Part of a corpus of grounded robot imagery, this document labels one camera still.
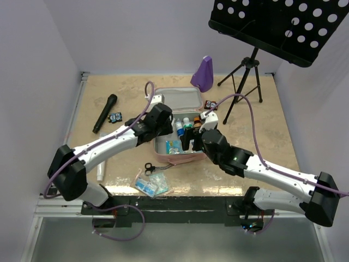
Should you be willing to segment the large blue packet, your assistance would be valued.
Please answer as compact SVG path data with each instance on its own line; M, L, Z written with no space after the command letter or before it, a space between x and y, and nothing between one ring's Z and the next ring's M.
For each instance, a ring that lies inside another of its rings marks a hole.
M180 140L167 140L166 141L166 154L192 154L195 153L193 150L194 140L190 140L189 149L183 150L182 142Z

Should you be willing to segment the white blue small bottle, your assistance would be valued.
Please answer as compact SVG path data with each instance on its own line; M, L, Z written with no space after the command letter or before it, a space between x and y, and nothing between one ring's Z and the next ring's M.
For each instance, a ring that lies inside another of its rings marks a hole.
M177 136L180 139L184 135L183 125L180 119L176 119L175 127L176 127Z

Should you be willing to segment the black handled scissors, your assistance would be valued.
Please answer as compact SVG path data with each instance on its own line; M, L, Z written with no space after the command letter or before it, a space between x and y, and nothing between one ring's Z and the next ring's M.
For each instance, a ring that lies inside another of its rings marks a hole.
M173 164L168 164L164 166L154 166L152 163L148 162L145 164L145 175L149 176L155 171L166 170L173 167Z

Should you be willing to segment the brown medicine bottle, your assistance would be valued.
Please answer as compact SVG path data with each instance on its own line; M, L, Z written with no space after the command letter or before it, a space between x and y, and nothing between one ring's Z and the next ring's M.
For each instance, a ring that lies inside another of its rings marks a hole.
M194 129L200 129L200 127L202 126L202 122L199 116L194 118L194 124L193 124L193 128Z

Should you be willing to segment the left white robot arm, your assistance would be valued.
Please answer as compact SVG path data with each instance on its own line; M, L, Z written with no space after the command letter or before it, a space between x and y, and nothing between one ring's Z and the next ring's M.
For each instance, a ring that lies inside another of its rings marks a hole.
M87 174L100 163L125 150L150 142L157 136L171 134L172 109L155 104L144 119L132 118L115 132L83 146L61 146L51 162L47 176L66 201L80 199L101 214L113 208L110 192L102 185L90 183Z

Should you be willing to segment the pink medicine kit case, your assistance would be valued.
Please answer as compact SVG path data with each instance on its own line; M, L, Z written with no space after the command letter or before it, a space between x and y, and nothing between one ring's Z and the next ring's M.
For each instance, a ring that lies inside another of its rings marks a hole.
M155 94L163 97L173 114L173 133L153 140L157 161L177 165L205 159L204 153L192 149L193 140L190 141L189 149L183 150L179 137L185 127L194 125L194 118L201 113L203 99L200 90L197 87L162 87L157 88Z

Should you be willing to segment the white green bottle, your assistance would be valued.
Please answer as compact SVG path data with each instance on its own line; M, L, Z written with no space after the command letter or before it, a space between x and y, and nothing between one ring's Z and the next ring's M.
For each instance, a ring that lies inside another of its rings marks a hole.
M192 122L188 117L183 118L183 129L184 131L192 129Z

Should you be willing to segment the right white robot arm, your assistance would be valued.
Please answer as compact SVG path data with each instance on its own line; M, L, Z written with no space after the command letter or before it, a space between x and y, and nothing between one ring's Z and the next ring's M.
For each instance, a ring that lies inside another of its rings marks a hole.
M183 150L190 147L202 151L221 170L232 176L262 181L278 188L278 191L259 187L248 189L243 209L254 215L259 210L285 210L300 213L318 225L331 227L340 200L338 187L332 175L305 174L270 166L258 155L232 146L217 129L185 130L180 137Z

